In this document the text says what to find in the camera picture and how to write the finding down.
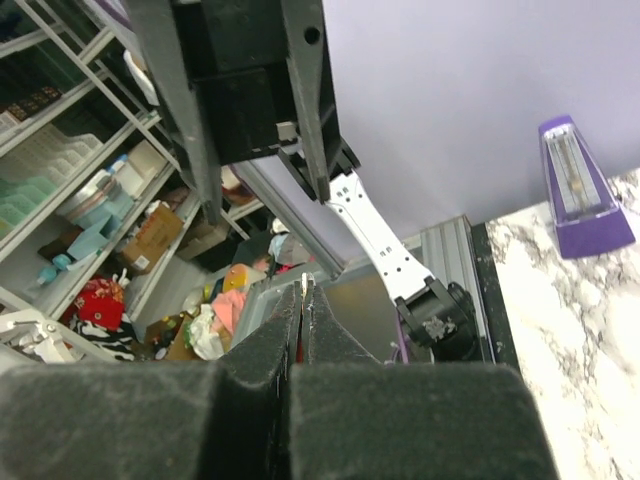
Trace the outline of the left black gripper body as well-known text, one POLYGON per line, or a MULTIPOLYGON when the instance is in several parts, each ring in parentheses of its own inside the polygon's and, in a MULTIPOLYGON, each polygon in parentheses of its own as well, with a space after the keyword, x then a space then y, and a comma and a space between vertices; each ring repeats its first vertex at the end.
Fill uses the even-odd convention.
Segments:
POLYGON ((223 165, 274 154, 296 122, 279 1, 171 4, 189 83, 223 165))

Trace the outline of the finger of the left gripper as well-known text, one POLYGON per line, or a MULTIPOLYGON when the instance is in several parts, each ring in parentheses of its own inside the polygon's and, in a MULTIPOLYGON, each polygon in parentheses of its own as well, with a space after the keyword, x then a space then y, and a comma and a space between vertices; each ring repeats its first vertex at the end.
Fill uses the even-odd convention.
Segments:
POLYGON ((341 134, 321 1, 281 3, 287 66, 309 183, 316 198, 330 198, 341 134))
POLYGON ((126 11, 157 92, 181 134, 203 212, 209 222, 216 223, 222 207, 221 165, 187 76, 172 5, 169 1, 132 0, 126 3, 126 11))

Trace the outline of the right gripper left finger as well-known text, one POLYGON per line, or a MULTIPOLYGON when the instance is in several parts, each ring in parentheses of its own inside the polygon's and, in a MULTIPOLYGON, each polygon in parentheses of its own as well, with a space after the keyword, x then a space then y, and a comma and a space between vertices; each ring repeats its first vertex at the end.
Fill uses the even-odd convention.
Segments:
POLYGON ((302 289, 216 361, 23 365, 1 378, 5 479, 287 479, 302 289))

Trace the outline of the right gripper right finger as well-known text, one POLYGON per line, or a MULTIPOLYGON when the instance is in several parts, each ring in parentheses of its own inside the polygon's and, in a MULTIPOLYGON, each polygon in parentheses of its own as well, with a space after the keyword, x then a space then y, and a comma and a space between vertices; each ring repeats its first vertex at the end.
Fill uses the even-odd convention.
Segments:
POLYGON ((505 365, 385 366, 317 287, 287 290, 294 479, 555 479, 533 396, 505 365))

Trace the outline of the silver key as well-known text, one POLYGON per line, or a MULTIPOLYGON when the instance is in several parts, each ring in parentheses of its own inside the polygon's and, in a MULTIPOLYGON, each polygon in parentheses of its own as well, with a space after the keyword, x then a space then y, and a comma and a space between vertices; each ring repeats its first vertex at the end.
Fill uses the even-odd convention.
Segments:
POLYGON ((311 272, 303 272, 300 279, 301 299, 305 301, 308 294, 313 292, 315 288, 315 277, 311 272))

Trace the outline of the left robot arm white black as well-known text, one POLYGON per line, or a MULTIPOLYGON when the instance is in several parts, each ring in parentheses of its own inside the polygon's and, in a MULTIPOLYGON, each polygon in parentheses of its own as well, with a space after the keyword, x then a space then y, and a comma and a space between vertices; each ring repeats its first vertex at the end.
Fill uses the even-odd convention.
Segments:
POLYGON ((421 264, 364 189, 340 132, 321 2, 130 1, 125 9, 208 218, 220 215, 223 167, 277 155, 364 249, 407 356, 481 359, 471 294, 421 264))

